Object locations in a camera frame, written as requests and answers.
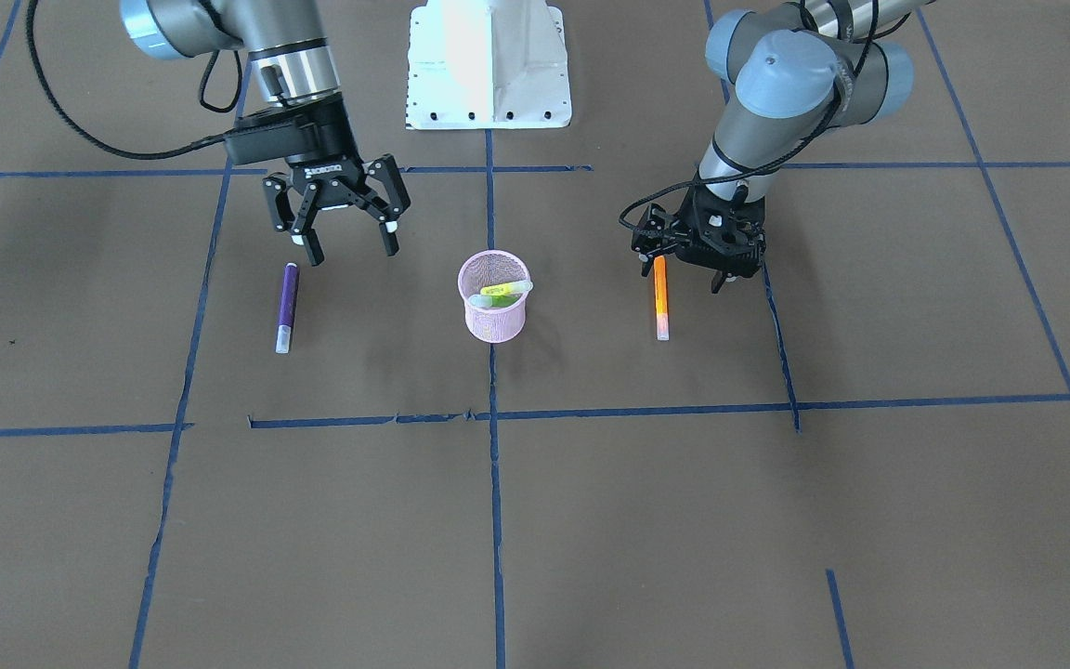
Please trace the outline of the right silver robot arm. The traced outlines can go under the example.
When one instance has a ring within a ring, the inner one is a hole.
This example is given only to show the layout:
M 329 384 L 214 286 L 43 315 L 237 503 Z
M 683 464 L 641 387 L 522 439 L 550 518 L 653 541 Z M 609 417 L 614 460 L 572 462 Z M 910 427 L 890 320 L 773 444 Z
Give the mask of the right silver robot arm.
M 323 209 L 354 207 L 398 253 L 398 222 L 411 207 L 398 162 L 360 157 L 338 69 L 314 1 L 123 1 L 129 39 L 155 59 L 246 52 L 268 103 L 221 137 L 236 165 L 281 158 L 288 169 L 263 177 L 270 221 L 305 246 L 311 267 L 324 254 L 314 228 Z

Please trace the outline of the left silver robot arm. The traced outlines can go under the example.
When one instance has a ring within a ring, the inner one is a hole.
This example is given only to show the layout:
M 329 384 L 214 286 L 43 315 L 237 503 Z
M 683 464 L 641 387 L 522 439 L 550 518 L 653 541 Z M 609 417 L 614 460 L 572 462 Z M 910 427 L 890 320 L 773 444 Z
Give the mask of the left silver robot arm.
M 767 193 L 821 135 L 892 115 L 910 98 L 912 59 L 886 35 L 917 1 L 786 1 L 731 11 L 710 26 L 705 59 L 730 98 L 674 213 L 646 196 L 630 246 L 642 275 L 657 259 L 713 271 L 710 291 L 763 264 Z

